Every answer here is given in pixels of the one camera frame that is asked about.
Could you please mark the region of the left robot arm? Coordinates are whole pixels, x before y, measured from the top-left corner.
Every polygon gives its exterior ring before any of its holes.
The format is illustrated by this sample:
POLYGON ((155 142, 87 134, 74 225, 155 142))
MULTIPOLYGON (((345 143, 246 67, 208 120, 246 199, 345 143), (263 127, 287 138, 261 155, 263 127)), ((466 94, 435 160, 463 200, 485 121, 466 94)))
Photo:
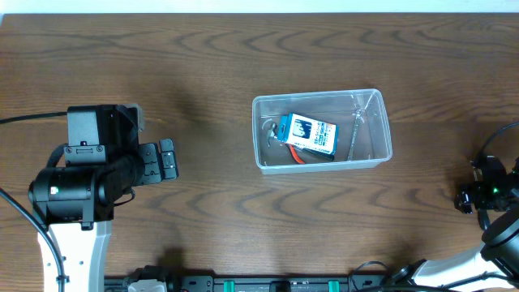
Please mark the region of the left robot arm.
POLYGON ((102 291, 114 210, 134 189, 178 177, 174 142, 141 144, 133 105, 72 106, 68 141, 31 182, 46 291, 102 291))

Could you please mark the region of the blue white cardboard box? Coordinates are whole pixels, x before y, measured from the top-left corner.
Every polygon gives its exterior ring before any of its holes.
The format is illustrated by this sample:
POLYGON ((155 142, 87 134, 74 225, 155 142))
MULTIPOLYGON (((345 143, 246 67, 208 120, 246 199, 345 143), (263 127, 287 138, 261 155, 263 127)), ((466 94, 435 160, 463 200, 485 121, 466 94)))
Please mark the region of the blue white cardboard box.
POLYGON ((339 126, 289 113, 281 116, 277 141, 292 144, 295 150, 333 161, 337 150, 339 126))

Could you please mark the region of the silver wrench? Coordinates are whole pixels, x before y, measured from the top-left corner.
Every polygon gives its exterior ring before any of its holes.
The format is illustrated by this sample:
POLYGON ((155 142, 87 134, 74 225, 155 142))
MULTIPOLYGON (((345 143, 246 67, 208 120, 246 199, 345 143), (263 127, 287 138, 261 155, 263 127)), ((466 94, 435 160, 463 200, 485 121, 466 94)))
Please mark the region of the silver wrench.
POLYGON ((354 114, 355 120, 354 120, 352 135, 351 135, 350 149, 349 149, 348 155, 347 155, 347 161, 353 160, 354 146, 355 146, 355 142, 357 140, 358 129, 359 129, 360 125, 363 123, 363 117, 362 117, 363 112, 364 112, 363 109, 357 109, 354 114))

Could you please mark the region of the small claw hammer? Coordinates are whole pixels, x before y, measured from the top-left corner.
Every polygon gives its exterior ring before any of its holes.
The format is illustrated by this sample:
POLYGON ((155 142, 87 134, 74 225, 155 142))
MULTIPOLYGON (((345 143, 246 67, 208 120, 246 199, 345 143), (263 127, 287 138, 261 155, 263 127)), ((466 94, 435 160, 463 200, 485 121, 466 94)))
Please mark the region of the small claw hammer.
POLYGON ((271 140, 276 140, 277 139, 276 130, 277 130, 277 125, 274 122, 267 129, 267 132, 266 132, 266 143, 267 143, 267 147, 268 148, 271 148, 271 140))

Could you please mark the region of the black yellow screwdriver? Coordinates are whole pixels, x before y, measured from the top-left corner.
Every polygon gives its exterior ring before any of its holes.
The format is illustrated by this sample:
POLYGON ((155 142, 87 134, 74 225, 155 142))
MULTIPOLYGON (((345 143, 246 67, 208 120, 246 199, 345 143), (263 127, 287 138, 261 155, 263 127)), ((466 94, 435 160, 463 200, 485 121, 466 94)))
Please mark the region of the black yellow screwdriver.
POLYGON ((483 231, 487 230, 491 225, 490 217, 488 216, 488 211, 486 209, 478 210, 478 224, 483 231))

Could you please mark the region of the clear plastic storage container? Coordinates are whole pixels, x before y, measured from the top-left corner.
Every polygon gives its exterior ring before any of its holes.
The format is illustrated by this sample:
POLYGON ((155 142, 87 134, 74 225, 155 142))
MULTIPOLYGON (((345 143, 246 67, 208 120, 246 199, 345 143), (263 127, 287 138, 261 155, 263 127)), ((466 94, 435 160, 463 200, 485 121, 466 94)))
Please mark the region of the clear plastic storage container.
POLYGON ((263 174, 367 169, 393 154, 384 99, 375 88, 256 97, 252 138, 263 174))

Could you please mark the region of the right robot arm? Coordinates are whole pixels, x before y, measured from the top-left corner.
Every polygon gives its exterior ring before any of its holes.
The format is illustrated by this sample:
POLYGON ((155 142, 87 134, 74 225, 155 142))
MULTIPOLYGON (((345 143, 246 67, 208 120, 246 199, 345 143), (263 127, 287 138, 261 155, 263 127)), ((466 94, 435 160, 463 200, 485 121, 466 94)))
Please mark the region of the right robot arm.
POLYGON ((479 246, 443 260, 420 260, 394 274, 393 286, 418 291, 477 291, 518 287, 518 167, 508 172, 493 156, 473 162, 475 181, 460 188, 454 205, 477 213, 479 246))

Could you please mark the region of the red handled pliers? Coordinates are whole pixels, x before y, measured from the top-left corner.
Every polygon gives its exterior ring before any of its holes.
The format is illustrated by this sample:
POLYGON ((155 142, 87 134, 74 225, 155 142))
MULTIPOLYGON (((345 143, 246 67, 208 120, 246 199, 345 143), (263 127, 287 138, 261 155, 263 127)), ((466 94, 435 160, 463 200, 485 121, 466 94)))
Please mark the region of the red handled pliers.
POLYGON ((287 147, 288 147, 288 149, 290 151, 290 155, 294 159, 294 161, 297 162, 299 165, 304 165, 305 161, 299 157, 294 146, 292 144, 287 144, 287 147))

